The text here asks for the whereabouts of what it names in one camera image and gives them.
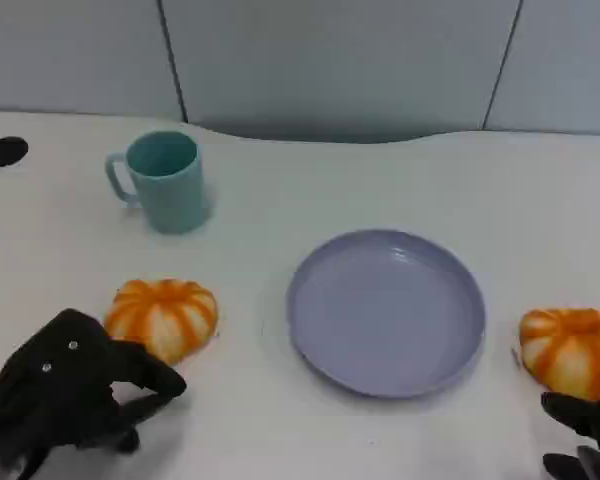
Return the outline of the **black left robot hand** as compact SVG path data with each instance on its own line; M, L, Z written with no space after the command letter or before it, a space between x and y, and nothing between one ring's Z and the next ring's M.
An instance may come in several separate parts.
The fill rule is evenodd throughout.
M0 370L0 477L32 478L57 447L132 454L138 425L186 387L142 344L65 309Z

